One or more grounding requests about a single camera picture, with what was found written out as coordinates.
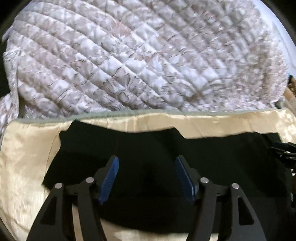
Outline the black pants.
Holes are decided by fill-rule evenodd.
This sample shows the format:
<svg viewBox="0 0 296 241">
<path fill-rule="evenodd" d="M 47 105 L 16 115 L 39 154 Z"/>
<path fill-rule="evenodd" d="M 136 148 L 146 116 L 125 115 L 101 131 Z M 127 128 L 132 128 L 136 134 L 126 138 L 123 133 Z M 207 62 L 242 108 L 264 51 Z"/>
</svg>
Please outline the black pants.
<svg viewBox="0 0 296 241">
<path fill-rule="evenodd" d="M 100 217 L 127 228 L 188 233 L 196 208 L 184 196 L 175 159 L 184 156 L 215 184 L 237 183 L 253 206 L 266 238 L 289 235 L 292 174 L 271 145 L 276 133 L 241 133 L 222 138 L 184 138 L 177 129 L 125 133 L 74 121 L 59 135 L 61 147 L 44 178 L 47 188 L 79 184 L 119 159 L 119 171 Z"/>
</svg>

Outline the beige satin bed sheet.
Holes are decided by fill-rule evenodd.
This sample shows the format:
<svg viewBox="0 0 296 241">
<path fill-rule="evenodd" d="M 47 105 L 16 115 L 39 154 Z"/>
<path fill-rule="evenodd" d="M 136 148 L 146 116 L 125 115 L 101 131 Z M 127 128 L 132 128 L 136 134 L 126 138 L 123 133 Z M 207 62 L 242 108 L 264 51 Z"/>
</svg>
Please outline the beige satin bed sheet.
<svg viewBox="0 0 296 241">
<path fill-rule="evenodd" d="M 208 115 L 160 110 L 117 111 L 67 119 L 14 120 L 1 139 L 1 219 L 14 240 L 27 238 L 49 193 L 42 181 L 60 149 L 59 133 L 67 130 L 74 120 L 126 132 L 174 127 L 186 138 L 224 137 L 244 132 L 278 133 L 284 142 L 295 142 L 295 115 L 287 108 Z"/>
</svg>

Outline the grey floral quilted blanket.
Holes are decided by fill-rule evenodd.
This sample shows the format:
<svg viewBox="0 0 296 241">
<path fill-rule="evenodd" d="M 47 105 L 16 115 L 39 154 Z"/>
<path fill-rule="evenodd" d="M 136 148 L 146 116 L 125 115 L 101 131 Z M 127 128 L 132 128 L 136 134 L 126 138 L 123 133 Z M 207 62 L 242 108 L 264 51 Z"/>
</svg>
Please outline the grey floral quilted blanket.
<svg viewBox="0 0 296 241">
<path fill-rule="evenodd" d="M 3 61 L 1 128 L 101 111 L 273 108 L 287 85 L 251 1 L 30 1 Z"/>
</svg>

